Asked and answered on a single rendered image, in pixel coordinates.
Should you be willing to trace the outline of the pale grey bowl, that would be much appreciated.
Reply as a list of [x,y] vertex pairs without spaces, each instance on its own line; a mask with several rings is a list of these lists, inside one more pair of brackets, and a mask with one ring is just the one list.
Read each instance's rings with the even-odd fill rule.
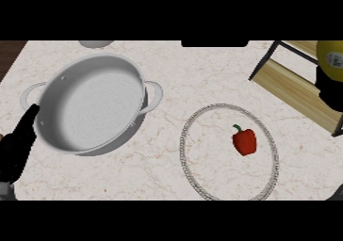
[[111,40],[80,40],[80,44],[89,49],[97,49],[107,47],[111,44]]

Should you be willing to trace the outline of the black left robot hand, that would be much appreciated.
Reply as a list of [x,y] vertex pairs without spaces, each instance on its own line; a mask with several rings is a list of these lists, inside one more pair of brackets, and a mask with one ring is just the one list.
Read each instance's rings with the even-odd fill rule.
[[35,120],[39,105],[33,104],[10,134],[0,140],[0,182],[12,184],[26,168],[30,151],[38,139]]

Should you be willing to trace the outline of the wooden tiered shelf, black frame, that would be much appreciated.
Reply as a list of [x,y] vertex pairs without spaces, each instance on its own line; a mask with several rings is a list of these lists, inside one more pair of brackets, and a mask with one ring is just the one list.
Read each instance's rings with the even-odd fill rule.
[[334,137],[343,135],[343,113],[333,110],[319,98],[319,89],[297,73],[272,59],[278,47],[318,64],[316,40],[275,40],[257,63],[249,80],[254,81]]

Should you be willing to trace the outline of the black appliance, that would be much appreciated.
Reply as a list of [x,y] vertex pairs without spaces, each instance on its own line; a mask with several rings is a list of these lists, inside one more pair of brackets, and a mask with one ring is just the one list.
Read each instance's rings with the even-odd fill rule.
[[246,47],[247,40],[184,40],[182,47],[188,48],[231,48]]

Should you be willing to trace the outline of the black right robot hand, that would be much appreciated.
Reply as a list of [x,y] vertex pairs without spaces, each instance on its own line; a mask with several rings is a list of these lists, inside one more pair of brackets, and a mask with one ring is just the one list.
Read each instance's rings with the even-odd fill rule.
[[316,67],[315,87],[319,89],[319,98],[330,108],[343,112],[343,82],[331,80],[321,67]]

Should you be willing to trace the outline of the yellow lemon with sticker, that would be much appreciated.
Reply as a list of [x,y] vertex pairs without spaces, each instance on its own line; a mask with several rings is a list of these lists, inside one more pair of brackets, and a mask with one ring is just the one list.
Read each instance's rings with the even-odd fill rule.
[[327,76],[343,82],[343,40],[319,40],[316,57]]

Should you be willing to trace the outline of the white two-handled pot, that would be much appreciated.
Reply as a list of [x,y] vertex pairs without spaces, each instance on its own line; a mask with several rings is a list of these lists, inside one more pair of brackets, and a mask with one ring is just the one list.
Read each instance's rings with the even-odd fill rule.
[[82,57],[38,85],[38,137],[57,152],[80,156],[110,153],[131,140],[163,99],[162,85],[110,53]]

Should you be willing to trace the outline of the round placemat with beaded rim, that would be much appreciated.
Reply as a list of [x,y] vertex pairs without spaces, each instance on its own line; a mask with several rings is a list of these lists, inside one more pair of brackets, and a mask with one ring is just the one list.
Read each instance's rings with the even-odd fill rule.
[[[244,155],[234,146],[238,133],[253,130],[257,150]],[[263,201],[280,179],[280,152],[256,115],[234,104],[210,104],[191,115],[181,134],[184,175],[209,201]]]

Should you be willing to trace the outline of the red bell pepper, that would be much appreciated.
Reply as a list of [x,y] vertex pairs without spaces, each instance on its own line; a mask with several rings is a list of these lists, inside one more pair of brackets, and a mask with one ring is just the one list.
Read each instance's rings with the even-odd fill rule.
[[251,129],[243,130],[238,124],[232,127],[237,129],[237,133],[232,135],[232,144],[238,153],[246,156],[257,151],[256,132]]

